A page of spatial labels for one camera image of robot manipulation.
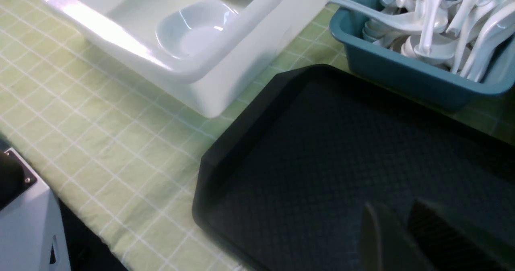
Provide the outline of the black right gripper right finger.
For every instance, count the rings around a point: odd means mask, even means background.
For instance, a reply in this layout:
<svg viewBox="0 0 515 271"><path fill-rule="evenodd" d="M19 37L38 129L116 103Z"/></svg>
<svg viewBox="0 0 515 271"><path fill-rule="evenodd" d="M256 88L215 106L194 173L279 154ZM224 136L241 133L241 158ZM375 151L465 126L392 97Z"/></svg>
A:
<svg viewBox="0 0 515 271"><path fill-rule="evenodd" d="M414 200L407 227L438 271L513 271L514 247L449 208Z"/></svg>

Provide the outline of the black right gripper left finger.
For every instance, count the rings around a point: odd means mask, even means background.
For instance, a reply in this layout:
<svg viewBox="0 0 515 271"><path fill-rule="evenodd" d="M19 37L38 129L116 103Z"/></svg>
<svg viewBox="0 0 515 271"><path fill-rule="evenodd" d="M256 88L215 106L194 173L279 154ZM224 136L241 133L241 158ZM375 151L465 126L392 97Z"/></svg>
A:
<svg viewBox="0 0 515 271"><path fill-rule="evenodd" d="M364 204L359 233L364 271L434 271L414 237L384 203Z"/></svg>

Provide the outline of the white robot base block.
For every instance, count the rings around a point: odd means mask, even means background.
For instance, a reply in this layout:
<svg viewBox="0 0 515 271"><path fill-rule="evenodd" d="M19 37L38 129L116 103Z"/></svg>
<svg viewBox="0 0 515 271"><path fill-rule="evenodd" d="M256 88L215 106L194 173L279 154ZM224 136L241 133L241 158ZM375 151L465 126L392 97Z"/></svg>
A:
<svg viewBox="0 0 515 271"><path fill-rule="evenodd" d="M13 147L1 155L2 271L70 271L62 214L49 185Z"/></svg>

